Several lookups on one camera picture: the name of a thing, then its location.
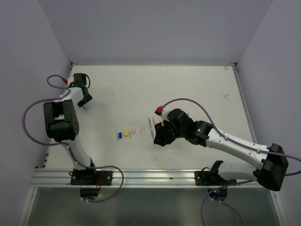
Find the opaque yellow marker cap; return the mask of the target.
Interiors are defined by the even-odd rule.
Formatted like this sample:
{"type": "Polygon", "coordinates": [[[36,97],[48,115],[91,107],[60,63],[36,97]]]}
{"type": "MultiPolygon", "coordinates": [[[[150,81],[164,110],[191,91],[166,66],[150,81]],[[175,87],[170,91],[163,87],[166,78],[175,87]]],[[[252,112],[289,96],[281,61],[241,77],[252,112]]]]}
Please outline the opaque yellow marker cap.
{"type": "Polygon", "coordinates": [[[124,137],[127,137],[129,139],[132,138],[132,133],[131,133],[131,130],[129,128],[124,129],[124,137]]]}

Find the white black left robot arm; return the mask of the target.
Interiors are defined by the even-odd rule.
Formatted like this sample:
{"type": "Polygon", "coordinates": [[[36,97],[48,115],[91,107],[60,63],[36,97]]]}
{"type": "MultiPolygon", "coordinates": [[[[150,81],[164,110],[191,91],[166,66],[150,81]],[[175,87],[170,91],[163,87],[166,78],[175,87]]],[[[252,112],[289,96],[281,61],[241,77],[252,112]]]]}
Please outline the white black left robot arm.
{"type": "Polygon", "coordinates": [[[88,156],[77,137],[79,121],[77,111],[92,100],[88,92],[90,78],[84,73],[75,73],[66,81],[67,90],[56,101],[43,104],[46,133],[49,138],[64,146],[72,159],[75,170],[84,170],[81,179],[87,185],[94,184],[98,179],[91,157],[88,156]]]}

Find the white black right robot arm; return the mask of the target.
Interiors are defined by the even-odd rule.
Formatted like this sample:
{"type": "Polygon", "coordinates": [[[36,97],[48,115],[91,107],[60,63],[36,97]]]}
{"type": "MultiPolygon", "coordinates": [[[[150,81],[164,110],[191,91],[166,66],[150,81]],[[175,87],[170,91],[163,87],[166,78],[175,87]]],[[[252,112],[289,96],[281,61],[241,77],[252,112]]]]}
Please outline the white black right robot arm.
{"type": "Polygon", "coordinates": [[[219,131],[213,124],[194,121],[181,109],[165,111],[158,107],[155,114],[161,122],[155,124],[154,144],[166,146],[178,138],[193,145],[223,151],[242,160],[242,163],[216,161],[210,169],[209,178],[215,185],[234,180],[256,181],[261,186],[280,191],[288,168],[282,146],[259,145],[219,131]]]}

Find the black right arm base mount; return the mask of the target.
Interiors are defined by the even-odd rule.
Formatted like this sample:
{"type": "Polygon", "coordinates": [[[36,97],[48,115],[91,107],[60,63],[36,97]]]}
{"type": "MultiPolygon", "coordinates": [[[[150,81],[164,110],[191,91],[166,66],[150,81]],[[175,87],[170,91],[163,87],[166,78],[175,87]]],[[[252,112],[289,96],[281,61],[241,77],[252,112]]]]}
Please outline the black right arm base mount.
{"type": "MultiPolygon", "coordinates": [[[[219,167],[223,161],[216,161],[211,169],[204,167],[202,170],[194,172],[194,179],[196,186],[223,186],[227,184],[234,184],[237,182],[236,179],[225,180],[218,175],[219,167]]],[[[213,191],[210,195],[211,198],[224,201],[228,196],[227,188],[213,191]]]]}

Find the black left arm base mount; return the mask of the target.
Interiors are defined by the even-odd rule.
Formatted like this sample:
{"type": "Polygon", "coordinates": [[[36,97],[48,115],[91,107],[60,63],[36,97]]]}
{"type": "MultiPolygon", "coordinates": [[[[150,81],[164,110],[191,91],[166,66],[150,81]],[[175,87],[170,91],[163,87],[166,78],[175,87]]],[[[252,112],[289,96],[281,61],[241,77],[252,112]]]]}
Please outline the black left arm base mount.
{"type": "Polygon", "coordinates": [[[88,188],[80,188],[80,197],[88,201],[95,200],[100,195],[101,186],[111,186],[112,171],[95,169],[84,169],[69,172],[71,176],[70,184],[72,186],[92,186],[88,188]]]}

